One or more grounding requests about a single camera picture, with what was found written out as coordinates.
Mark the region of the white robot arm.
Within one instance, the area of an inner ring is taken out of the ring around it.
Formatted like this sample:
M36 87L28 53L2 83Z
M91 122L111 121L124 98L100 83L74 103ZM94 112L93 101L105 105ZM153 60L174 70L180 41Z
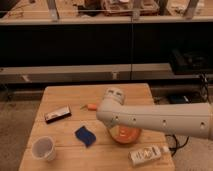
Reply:
M106 127L115 125L179 134L213 141L213 109L209 103L125 105L124 92L107 88L96 117Z

